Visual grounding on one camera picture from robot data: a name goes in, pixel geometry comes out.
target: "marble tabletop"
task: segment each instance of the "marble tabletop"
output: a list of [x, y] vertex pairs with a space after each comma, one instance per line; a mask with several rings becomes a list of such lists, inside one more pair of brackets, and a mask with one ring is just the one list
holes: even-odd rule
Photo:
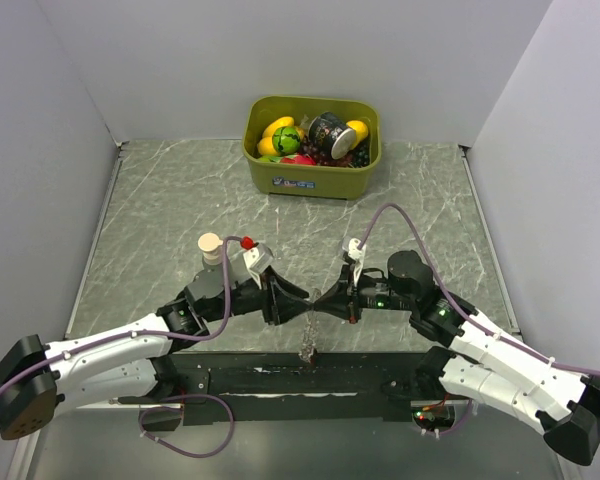
[[[238, 140], [133, 141], [122, 163], [67, 338], [129, 323], [172, 300], [201, 268], [198, 237], [248, 235], [274, 252], [274, 268], [307, 291], [326, 291], [345, 235], [360, 236], [375, 210], [395, 202], [412, 216], [447, 286], [511, 330], [485, 229], [451, 144], [388, 143], [367, 192], [355, 201], [264, 195], [251, 182]], [[386, 211], [365, 266], [416, 249], [402, 218]], [[408, 313], [364, 311], [357, 325], [318, 314], [319, 351], [424, 351], [431, 343]], [[306, 319], [283, 326], [261, 314], [232, 319], [197, 350], [297, 351]]]

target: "plastic container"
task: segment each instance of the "plastic container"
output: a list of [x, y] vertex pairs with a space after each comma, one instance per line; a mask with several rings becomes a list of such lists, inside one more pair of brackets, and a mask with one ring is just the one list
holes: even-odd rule
[[[362, 168], [322, 167], [270, 163], [258, 160], [257, 144], [262, 132], [276, 119], [292, 116], [299, 125], [309, 119], [333, 112], [343, 121], [361, 120], [369, 127], [370, 163]], [[369, 105], [354, 100], [335, 98], [271, 96], [251, 107], [249, 122], [242, 139], [242, 149], [249, 162], [251, 178], [263, 193], [303, 195], [309, 197], [352, 200], [364, 193], [369, 178], [380, 163], [380, 119]]]

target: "small red cap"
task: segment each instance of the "small red cap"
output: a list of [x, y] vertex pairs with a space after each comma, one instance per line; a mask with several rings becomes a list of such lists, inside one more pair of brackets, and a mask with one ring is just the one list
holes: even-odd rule
[[240, 246], [245, 250], [251, 250], [256, 246], [256, 242], [249, 237], [242, 237], [242, 240], [240, 240]]

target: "black can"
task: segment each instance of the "black can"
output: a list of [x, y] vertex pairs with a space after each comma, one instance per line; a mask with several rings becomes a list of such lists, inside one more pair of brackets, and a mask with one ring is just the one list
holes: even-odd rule
[[309, 125], [309, 141], [320, 152], [338, 160], [344, 157], [356, 141], [356, 132], [331, 112], [317, 116]]

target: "white enclosure wall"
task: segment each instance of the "white enclosure wall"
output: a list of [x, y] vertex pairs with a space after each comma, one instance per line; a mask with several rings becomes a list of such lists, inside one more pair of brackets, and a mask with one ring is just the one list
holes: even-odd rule
[[115, 156], [35, 0], [0, 0], [0, 359], [64, 333]]
[[269, 94], [472, 145], [550, 0], [39, 0], [118, 141], [239, 138]]
[[600, 369], [600, 1], [553, 2], [470, 166], [525, 338]]

